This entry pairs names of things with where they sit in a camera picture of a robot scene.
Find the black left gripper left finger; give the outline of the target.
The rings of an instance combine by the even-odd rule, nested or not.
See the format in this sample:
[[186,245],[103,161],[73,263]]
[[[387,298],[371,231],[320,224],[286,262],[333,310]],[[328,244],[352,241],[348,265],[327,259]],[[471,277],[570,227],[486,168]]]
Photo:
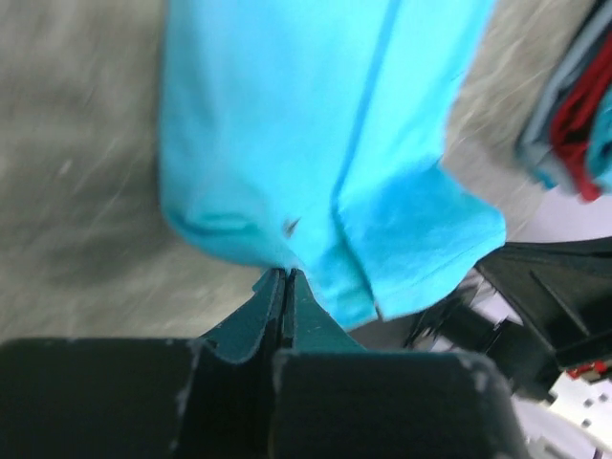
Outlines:
[[252,458],[267,449],[286,277],[198,338],[1,347],[5,458]]

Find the light blue cotton t-shirt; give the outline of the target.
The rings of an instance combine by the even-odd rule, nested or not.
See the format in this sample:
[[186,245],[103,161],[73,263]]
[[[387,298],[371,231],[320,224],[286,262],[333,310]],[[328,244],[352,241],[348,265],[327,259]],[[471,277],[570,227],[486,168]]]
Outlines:
[[342,327],[415,313],[506,239],[441,165],[491,1],[171,1],[159,121],[168,224],[299,269]]

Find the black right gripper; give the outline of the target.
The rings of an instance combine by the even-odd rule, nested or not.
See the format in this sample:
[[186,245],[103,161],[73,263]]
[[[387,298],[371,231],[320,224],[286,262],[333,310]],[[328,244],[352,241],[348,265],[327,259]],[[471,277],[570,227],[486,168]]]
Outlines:
[[443,337],[492,360],[521,397],[549,397],[561,374],[586,383],[611,378],[611,241],[507,243],[476,275],[520,318],[497,323],[472,305],[475,282],[412,316],[408,349]]

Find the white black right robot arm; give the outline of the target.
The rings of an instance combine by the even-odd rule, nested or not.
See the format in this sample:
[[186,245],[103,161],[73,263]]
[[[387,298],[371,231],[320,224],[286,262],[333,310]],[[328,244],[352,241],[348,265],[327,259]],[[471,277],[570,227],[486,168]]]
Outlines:
[[611,449],[610,238],[507,243],[411,319],[406,348],[444,338],[483,354],[516,396]]

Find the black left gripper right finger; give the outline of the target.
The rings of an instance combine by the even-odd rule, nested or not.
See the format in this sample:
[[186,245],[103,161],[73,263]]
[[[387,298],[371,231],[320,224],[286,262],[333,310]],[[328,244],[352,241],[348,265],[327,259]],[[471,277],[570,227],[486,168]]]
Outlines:
[[375,352],[287,286],[292,344],[273,359],[274,458],[524,458],[510,391],[473,353]]

